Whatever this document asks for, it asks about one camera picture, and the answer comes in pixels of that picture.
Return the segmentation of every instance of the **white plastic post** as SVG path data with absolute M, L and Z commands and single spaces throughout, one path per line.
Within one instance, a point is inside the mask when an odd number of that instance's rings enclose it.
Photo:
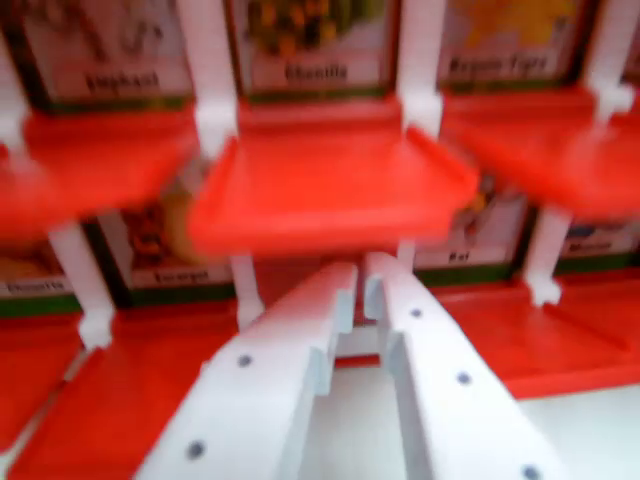
M 49 241 L 82 306 L 79 332 L 85 348 L 108 346 L 115 306 L 82 228 L 60 227 L 49 233 Z
M 634 90 L 620 84 L 640 16 L 640 0 L 606 0 L 600 7 L 584 65 L 584 84 L 598 97 L 596 120 L 629 111 Z
M 403 0 L 400 15 L 397 94 L 404 124 L 437 137 L 442 97 L 436 91 L 446 0 Z
M 365 258 L 365 315 L 395 381 L 409 480 L 551 480 L 564 465 L 455 320 L 394 257 Z
M 251 255 L 233 255 L 229 258 L 233 286 L 238 298 L 238 329 L 244 330 L 264 312 L 264 303 L 258 290 L 256 270 Z
M 339 333 L 353 326 L 357 269 L 316 273 L 207 364 L 138 480 L 294 480 L 313 400 L 327 395 Z
M 560 301 L 562 290 L 553 280 L 553 271 L 570 226 L 571 215 L 562 210 L 547 206 L 538 214 L 523 271 L 536 306 Z
M 237 92 L 227 36 L 224 2 L 179 0 L 196 94 L 196 125 L 200 147 L 215 161 L 228 136 L 237 133 Z M 238 297 L 238 326 L 247 327 L 263 311 L 253 259 L 230 258 Z
M 11 168 L 37 169 L 37 163 L 23 151 L 22 123 L 29 107 L 3 38 L 0 41 L 0 102 L 0 140 L 14 153 L 10 157 Z M 62 226 L 50 232 L 49 241 L 84 311 L 79 333 L 85 347 L 108 345 L 115 308 L 82 228 L 75 223 Z
M 237 131 L 237 94 L 224 2 L 179 0 L 180 20 L 196 94 L 196 125 L 204 154 L 215 160 Z
M 29 112 L 4 36 L 0 35 L 0 142 L 9 150 L 24 148 L 22 124 Z

